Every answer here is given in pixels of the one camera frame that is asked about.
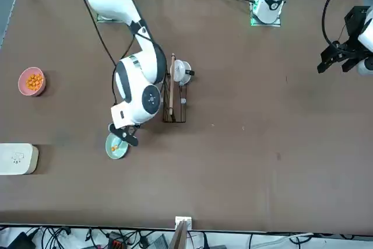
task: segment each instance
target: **bowl of snacks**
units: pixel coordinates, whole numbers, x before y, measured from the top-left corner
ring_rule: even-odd
[[[45,88],[45,76],[40,68],[29,67],[18,79],[18,89],[24,96],[38,96]]]
[[[119,137],[114,134],[109,134],[105,143],[106,154],[114,159],[120,159],[123,157],[128,150],[128,143],[122,141]]]

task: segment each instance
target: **orange snack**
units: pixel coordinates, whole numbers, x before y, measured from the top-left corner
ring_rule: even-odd
[[[41,84],[43,83],[43,76],[38,74],[31,74],[30,77],[26,80],[26,86],[30,90],[38,90],[41,87]]]

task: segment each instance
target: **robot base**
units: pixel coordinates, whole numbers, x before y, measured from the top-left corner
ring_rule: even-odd
[[[254,0],[255,3],[250,3],[250,25],[251,26],[276,26],[276,27],[280,27],[281,26],[281,18],[280,18],[280,15],[281,13],[279,14],[279,16],[277,17],[277,19],[271,23],[271,24],[267,24],[267,23],[262,23],[253,13],[253,11],[256,9],[256,6],[257,6],[257,3],[260,1],[260,0]]]

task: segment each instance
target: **white container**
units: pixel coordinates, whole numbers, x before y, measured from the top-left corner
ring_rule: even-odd
[[[0,175],[34,172],[39,150],[28,143],[0,143]]]

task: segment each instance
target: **small plate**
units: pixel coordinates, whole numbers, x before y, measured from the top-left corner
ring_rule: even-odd
[[[115,145],[118,145],[118,149],[112,151],[111,147],[114,147]],[[124,155],[126,154],[128,150],[128,143],[125,141],[121,141],[121,139],[114,134],[109,134],[109,136],[106,138],[105,150],[106,154],[110,158],[117,160],[124,157]]]

